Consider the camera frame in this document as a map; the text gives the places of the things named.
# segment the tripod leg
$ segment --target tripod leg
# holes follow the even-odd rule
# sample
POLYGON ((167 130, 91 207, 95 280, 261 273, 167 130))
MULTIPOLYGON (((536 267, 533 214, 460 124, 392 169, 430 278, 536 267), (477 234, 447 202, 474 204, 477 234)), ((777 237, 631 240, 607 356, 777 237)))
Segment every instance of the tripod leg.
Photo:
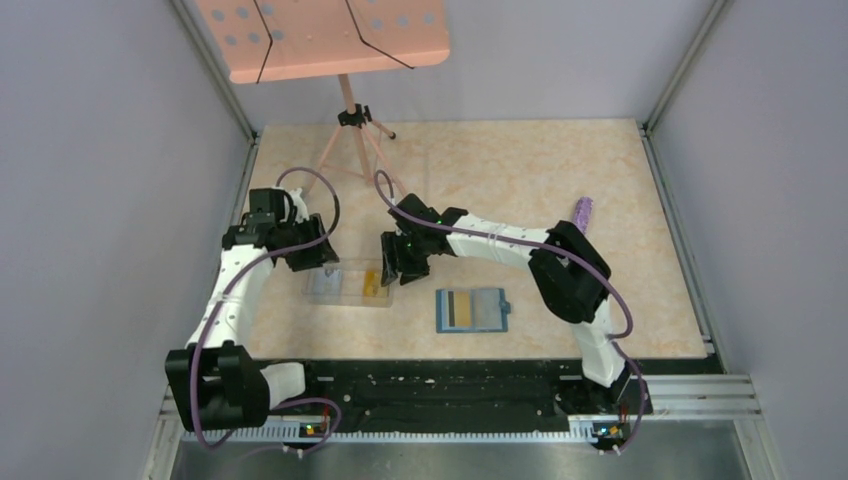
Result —
POLYGON ((373 123, 373 124, 374 124, 374 126, 375 126, 375 127, 377 127, 378 129, 380 129, 380 131, 381 131, 381 132, 383 132, 383 133, 385 133, 386 135, 388 135, 388 136, 389 136, 389 140, 394 140, 394 139, 396 139, 396 138, 397 138, 397 133, 395 133, 395 132, 393 132, 393 131, 389 130, 389 128, 388 128, 388 127, 386 127, 386 126, 385 126, 385 125, 383 125, 382 123, 378 122, 377 120, 371 120, 371 123, 373 123))
MULTIPOLYGON (((330 152, 333 151, 333 147, 336 146, 336 142, 339 140, 339 134, 342 133, 342 126, 339 125, 336 127, 336 130, 333 132, 333 136, 330 137, 330 141, 327 142, 327 146, 324 147, 324 153, 321 154, 321 158, 318 159, 318 164, 315 166, 315 170, 321 171, 324 168, 324 163, 327 162, 327 157, 330 156, 330 152)), ((306 195, 312 190, 312 187, 315 186, 315 181, 318 180, 314 175, 309 176, 309 182, 306 184, 306 187, 303 189, 303 194, 306 195)))
POLYGON ((365 140, 362 139, 362 132, 365 132, 371 138, 371 132, 364 125, 361 128, 351 128, 353 132, 353 141, 356 142, 356 154, 359 156, 359 164, 362 166, 362 176, 365 177, 365 183, 371 185, 371 166, 368 162, 368 154, 365 152, 365 140))
POLYGON ((374 150, 377 152, 377 157, 383 164, 383 168, 386 169, 386 173, 389 174, 389 178, 392 179, 392 182, 394 182, 395 187, 397 187, 398 191, 400 192, 401 198, 405 197, 407 194, 406 187, 403 186, 403 182, 401 182, 400 178, 392 171, 392 163, 386 157, 386 154, 383 153, 383 149, 380 148, 380 145, 377 144, 377 139, 374 138, 374 134, 369 132, 368 129, 365 128, 362 129, 362 132, 365 133, 365 137, 368 139, 368 143, 370 143, 371 146, 374 147, 374 150))

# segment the table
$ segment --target table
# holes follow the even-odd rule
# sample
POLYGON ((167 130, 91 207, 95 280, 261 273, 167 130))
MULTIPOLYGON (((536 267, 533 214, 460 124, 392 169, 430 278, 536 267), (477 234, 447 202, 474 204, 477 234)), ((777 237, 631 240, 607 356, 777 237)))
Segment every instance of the table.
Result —
MULTIPOLYGON (((454 206, 525 227, 570 219, 580 196, 594 199, 587 236, 612 268, 611 281, 635 318, 621 342, 639 358, 703 358, 701 332, 633 120, 539 120, 393 124, 382 137, 410 192, 438 211, 454 206)), ((311 165, 333 125, 269 126, 261 137, 251 188, 273 185, 286 167, 311 165)), ((353 145, 333 163, 356 168, 353 145)), ((380 258, 380 233, 394 229, 386 206, 361 179, 328 172, 342 217, 331 244, 342 258, 380 258)), ((293 174, 287 188, 306 183, 293 174)), ((321 184, 310 211, 332 220, 321 184)), ((577 358, 569 326, 541 301, 526 272, 479 259, 431 257, 431 275, 396 287, 391 308, 311 305, 306 273, 281 264, 265 285, 252 337, 254 358, 530 359, 577 358), (502 287, 512 304, 506 333, 438 334, 435 290, 502 287)), ((623 328, 618 307, 613 319, 623 328)))

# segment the gray floor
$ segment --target gray floor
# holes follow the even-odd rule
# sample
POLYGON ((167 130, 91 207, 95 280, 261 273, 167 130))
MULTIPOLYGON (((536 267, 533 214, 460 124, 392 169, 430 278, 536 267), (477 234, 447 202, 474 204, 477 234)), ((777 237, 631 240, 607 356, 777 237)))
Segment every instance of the gray floor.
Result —
POLYGON ((173 480, 748 479, 733 424, 648 423, 622 457, 576 444, 335 444, 298 461, 263 444, 183 443, 173 480))

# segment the metal frame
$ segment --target metal frame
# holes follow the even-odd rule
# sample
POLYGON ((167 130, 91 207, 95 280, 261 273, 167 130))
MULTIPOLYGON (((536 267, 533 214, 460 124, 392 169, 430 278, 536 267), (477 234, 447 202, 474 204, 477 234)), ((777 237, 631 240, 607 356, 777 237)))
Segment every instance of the metal frame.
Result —
MULTIPOLYGON (((222 73, 220 65, 218 65, 214 60, 214 55, 210 48, 205 44, 200 31, 188 13, 183 0, 170 0, 170 2, 179 15, 183 26, 186 28, 190 40, 194 43, 201 61, 209 71, 211 81, 221 93, 222 98, 232 111, 245 135, 251 139, 250 152, 246 159, 245 170, 241 178, 238 197, 236 198, 232 212, 232 218, 237 219, 241 214, 246 196, 245 194, 250 183, 253 165, 258 153, 259 138, 257 133, 252 130, 237 97, 233 93, 229 82, 222 73)), ((714 371, 715 368, 722 368, 720 365, 719 367, 708 366, 710 364, 715 365, 716 359, 720 361, 720 357, 718 355, 722 351, 722 342, 717 336, 716 330, 711 325, 710 319, 712 318, 712 309, 709 306, 708 299, 706 299, 703 295, 701 281, 697 273, 697 264, 689 249, 689 242, 680 222, 680 215, 674 202, 673 192, 665 175, 662 161, 653 144, 652 136, 659 124, 662 122, 671 102, 674 100, 676 93, 687 78, 692 66, 697 61, 699 54, 703 51, 706 40, 715 30, 716 25, 731 3, 732 0, 715 0, 713 2, 696 35, 694 36, 692 43, 687 49, 686 54, 682 58, 672 77, 669 79, 665 90, 660 96, 649 118, 640 127, 642 142, 655 184, 657 186, 657 193, 668 221, 669 231, 683 271, 684 280, 692 298, 693 309, 695 311, 699 327, 701 328, 704 342, 707 346, 707 352, 710 354, 710 357, 708 358, 713 359, 712 363, 708 362, 705 364, 705 367, 703 367, 706 368, 706 370, 699 370, 700 367, 696 366, 695 369, 698 371, 714 371)), ((682 367, 685 371, 687 369, 691 369, 693 365, 691 363, 687 364, 686 362, 686 360, 681 360, 678 362, 670 361, 669 363, 689 365, 682 367)), ((649 367, 648 373, 651 371, 663 371, 663 373, 665 373, 667 372, 667 369, 652 369, 649 367)), ((566 375, 561 378, 567 379, 568 377, 569 376, 566 375)), ((766 428, 762 411, 756 398, 756 393, 753 389, 753 385, 751 384, 751 380, 747 375, 649 374, 646 375, 645 378, 648 381, 649 390, 651 392, 654 414, 646 416, 644 421, 733 421, 751 478, 754 480, 779 480, 785 477, 785 475, 782 474, 780 462, 778 461, 776 450, 771 441, 771 436, 766 428)), ((604 415, 571 415, 569 416, 569 422, 572 425, 571 431, 553 434, 551 432, 507 435, 347 433, 337 434, 331 441, 336 443, 416 441, 475 443, 479 443, 481 441, 519 441, 538 443, 572 441, 583 442, 591 441, 591 435, 588 435, 587 431, 588 425, 592 422, 605 422, 612 419, 612 416, 604 415)), ((272 421, 265 427, 249 429, 241 432, 241 434, 235 435, 233 441, 283 442, 303 440, 296 438, 294 431, 291 429, 287 430, 286 427, 287 425, 285 420, 272 421)), ((169 479, 177 457, 177 451, 181 439, 188 439, 191 436, 192 434, 187 434, 182 428, 182 423, 176 412, 173 398, 170 396, 170 390, 168 390, 160 409, 153 444, 150 448, 143 478, 149 480, 169 479)))

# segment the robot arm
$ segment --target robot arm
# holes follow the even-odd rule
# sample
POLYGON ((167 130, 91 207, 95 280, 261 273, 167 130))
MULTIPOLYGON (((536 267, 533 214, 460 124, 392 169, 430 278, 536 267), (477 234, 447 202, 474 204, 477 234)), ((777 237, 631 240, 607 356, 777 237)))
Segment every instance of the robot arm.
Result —
POLYGON ((583 258, 606 278, 610 269, 586 237, 570 222, 551 229, 530 229, 483 220, 466 210, 448 208, 439 215, 414 194, 398 203, 404 212, 431 223, 486 233, 486 237, 449 233, 411 222, 392 210, 398 230, 381 236, 383 285, 400 277, 405 285, 429 274, 427 257, 452 255, 485 258, 533 275, 548 309, 571 325, 583 355, 583 374, 611 387, 624 372, 624 359, 608 339, 612 333, 608 292, 587 271, 547 250, 516 245, 499 237, 556 245, 583 258))
MULTIPOLYGON (((260 369, 244 345, 250 338, 262 287, 276 266, 277 259, 267 258, 267 253, 315 240, 324 234, 324 226, 320 215, 308 214, 300 189, 251 190, 248 200, 250 211, 223 237, 218 279, 203 319, 186 348, 170 351, 165 361, 168 383, 188 431, 194 430, 189 404, 191 358, 218 302, 222 307, 212 319, 214 325, 200 354, 198 403, 204 430, 261 426, 274 406, 306 388, 303 365, 287 363, 260 369), (257 260, 259 263, 241 273, 257 260), (236 275, 242 276, 224 295, 236 275)), ((283 258, 292 271, 338 261, 329 241, 283 258)))

